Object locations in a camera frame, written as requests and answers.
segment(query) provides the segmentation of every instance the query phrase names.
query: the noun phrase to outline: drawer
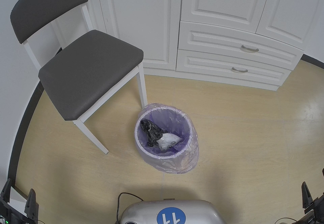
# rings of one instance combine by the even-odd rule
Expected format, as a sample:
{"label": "drawer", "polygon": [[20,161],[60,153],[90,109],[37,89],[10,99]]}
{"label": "drawer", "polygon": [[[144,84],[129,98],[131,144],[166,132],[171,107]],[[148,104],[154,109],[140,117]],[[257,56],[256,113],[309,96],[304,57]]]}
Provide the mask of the drawer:
{"label": "drawer", "polygon": [[180,23],[179,49],[238,57],[290,70],[303,54],[301,49],[255,33],[184,21]]}
{"label": "drawer", "polygon": [[257,61],[188,50],[178,50],[176,70],[274,85],[282,85],[291,72]]}

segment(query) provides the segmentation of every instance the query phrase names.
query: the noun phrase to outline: purple plastic bag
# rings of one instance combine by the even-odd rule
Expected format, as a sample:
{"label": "purple plastic bag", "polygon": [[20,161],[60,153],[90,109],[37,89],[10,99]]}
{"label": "purple plastic bag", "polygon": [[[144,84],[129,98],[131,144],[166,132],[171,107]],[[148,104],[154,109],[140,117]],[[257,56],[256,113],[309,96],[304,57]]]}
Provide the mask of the purple plastic bag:
{"label": "purple plastic bag", "polygon": [[[166,151],[147,145],[147,134],[140,121],[148,119],[183,141]],[[187,173],[195,168],[199,157],[198,136],[189,116],[181,110],[163,104],[149,104],[139,114],[135,126],[136,147],[144,161],[166,173]]]}

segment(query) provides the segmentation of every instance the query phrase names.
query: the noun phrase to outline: chair leg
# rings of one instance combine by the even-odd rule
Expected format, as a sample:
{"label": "chair leg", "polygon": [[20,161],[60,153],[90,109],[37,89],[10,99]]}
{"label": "chair leg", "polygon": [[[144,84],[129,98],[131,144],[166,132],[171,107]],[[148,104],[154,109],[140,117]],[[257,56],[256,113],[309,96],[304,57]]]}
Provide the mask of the chair leg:
{"label": "chair leg", "polygon": [[146,96],[146,88],[145,88],[145,80],[144,80],[144,69],[143,62],[138,65],[139,72],[136,74],[138,90],[140,92],[142,108],[147,106],[147,96]]}
{"label": "chair leg", "polygon": [[107,154],[109,151],[101,144],[100,141],[97,140],[95,135],[91,133],[91,131],[84,125],[84,123],[80,120],[74,120],[73,123],[77,125],[77,127],[98,147],[102,150],[103,153]]}

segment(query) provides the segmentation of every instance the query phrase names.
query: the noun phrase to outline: gray chair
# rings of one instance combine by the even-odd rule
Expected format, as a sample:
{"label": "gray chair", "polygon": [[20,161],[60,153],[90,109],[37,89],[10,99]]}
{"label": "gray chair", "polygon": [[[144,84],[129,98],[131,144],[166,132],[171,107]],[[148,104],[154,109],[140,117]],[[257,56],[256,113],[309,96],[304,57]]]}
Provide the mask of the gray chair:
{"label": "gray chair", "polygon": [[[75,125],[105,154],[108,150],[87,129],[84,121],[132,77],[137,76],[142,107],[147,105],[143,51],[93,29],[88,0],[18,0],[10,20],[38,77],[64,120]],[[54,56],[43,67],[27,39],[40,28],[76,6],[81,6],[88,32]]]}

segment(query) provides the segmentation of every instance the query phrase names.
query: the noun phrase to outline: beige floor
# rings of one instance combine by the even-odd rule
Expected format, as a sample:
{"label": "beige floor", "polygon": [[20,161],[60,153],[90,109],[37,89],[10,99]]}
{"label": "beige floor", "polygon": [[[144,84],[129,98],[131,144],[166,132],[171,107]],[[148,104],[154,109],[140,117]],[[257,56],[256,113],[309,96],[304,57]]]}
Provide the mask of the beige floor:
{"label": "beige floor", "polygon": [[[277,92],[243,86],[145,76],[149,102],[188,113],[200,158],[187,174],[163,174],[134,145],[141,110],[131,80],[91,118],[88,128],[105,155],[44,92],[30,122],[16,185],[34,188],[39,219],[53,223],[114,223],[117,196],[144,200],[203,199],[228,223],[273,224],[303,216],[301,184],[324,191],[324,70],[299,62]],[[121,211],[136,199],[124,195]]]}

